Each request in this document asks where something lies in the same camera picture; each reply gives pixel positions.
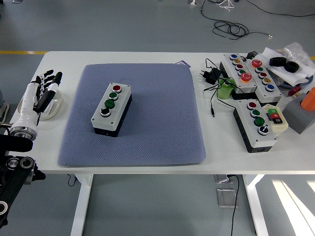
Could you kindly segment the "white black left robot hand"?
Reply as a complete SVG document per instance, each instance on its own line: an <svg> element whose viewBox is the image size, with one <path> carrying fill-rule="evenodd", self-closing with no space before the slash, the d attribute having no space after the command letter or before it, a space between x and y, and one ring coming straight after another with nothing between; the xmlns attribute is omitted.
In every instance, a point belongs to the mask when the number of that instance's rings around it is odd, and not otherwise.
<svg viewBox="0 0 315 236"><path fill-rule="evenodd" d="M47 110L55 97L63 73L53 70L37 75L28 85L20 108L20 117L13 127L37 128L40 114Z"/></svg>

